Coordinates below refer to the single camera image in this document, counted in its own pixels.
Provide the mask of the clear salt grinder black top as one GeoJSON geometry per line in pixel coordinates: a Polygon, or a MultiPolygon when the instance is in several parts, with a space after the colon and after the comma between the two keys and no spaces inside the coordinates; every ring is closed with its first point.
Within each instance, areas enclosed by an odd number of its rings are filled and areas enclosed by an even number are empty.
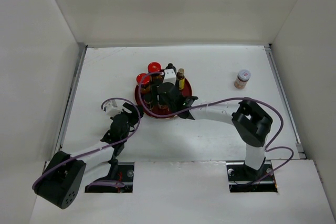
{"type": "Polygon", "coordinates": [[[172,63],[169,63],[167,66],[166,66],[166,69],[174,69],[174,66],[172,63]]]}

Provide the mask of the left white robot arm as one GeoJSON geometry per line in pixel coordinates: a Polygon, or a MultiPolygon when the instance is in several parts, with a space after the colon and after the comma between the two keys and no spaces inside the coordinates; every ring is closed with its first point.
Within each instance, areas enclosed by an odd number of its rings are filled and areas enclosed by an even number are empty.
{"type": "Polygon", "coordinates": [[[144,115],[143,108],[125,101],[122,109],[113,103],[106,103],[103,109],[112,123],[99,143],[75,154],[64,151],[54,154],[43,174],[32,185],[37,196],[66,209],[77,197],[85,173],[103,163],[99,172],[101,178],[85,186],[85,192],[111,192],[128,187],[118,171],[117,157],[138,129],[144,115]]]}

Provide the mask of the yellow-label beige-cap spice bottle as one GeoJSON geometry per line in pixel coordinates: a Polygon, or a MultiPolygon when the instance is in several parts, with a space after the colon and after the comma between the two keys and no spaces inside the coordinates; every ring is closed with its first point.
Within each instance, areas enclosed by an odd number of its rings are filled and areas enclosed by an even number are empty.
{"type": "Polygon", "coordinates": [[[176,74],[176,80],[177,80],[177,86],[179,90],[183,90],[185,86],[185,75],[184,75],[184,69],[179,68],[177,74],[176,74]]]}

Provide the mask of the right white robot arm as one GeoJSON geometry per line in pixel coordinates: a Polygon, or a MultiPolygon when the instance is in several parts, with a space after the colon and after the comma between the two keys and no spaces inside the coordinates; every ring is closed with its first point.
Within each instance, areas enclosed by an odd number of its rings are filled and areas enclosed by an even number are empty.
{"type": "Polygon", "coordinates": [[[156,88],[159,105],[166,105],[172,113],[182,119],[210,120],[233,125],[246,144],[244,175],[257,179],[265,162],[265,142],[273,119],[256,102],[242,100],[238,103],[223,102],[209,105],[195,96],[185,97],[171,83],[156,88]]]}

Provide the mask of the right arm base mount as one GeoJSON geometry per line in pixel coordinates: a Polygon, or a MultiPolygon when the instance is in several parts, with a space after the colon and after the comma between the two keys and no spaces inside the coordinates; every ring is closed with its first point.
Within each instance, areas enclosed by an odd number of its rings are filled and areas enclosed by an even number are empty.
{"type": "Polygon", "coordinates": [[[265,162],[258,170],[247,167],[244,163],[226,165],[228,186],[231,193],[277,193],[276,179],[271,162],[265,162]]]}

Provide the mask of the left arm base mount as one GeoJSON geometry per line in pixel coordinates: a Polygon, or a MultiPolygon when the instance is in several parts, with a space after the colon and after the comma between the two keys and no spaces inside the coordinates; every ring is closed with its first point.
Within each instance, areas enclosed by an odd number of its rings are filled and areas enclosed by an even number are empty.
{"type": "Polygon", "coordinates": [[[132,162],[119,162],[116,158],[107,162],[108,171],[90,182],[85,193],[131,193],[133,192],[134,168],[132,162]]]}

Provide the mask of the black-cap spice bottle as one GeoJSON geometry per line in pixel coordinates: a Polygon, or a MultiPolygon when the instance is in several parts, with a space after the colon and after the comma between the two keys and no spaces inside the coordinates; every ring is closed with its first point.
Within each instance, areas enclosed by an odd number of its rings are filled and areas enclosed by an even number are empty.
{"type": "Polygon", "coordinates": [[[152,95],[149,94],[149,93],[145,94],[145,95],[143,96],[143,101],[144,101],[146,107],[147,107],[150,111],[152,111],[152,109],[153,109],[153,98],[152,98],[152,95]]]}

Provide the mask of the red-lid dark sauce jar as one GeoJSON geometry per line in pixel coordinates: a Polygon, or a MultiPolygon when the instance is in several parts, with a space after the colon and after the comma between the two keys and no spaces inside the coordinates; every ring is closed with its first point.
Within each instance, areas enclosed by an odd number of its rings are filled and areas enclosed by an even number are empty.
{"type": "Polygon", "coordinates": [[[158,62],[151,62],[148,64],[148,73],[154,73],[150,75],[151,81],[161,80],[161,65],[158,62]]]}

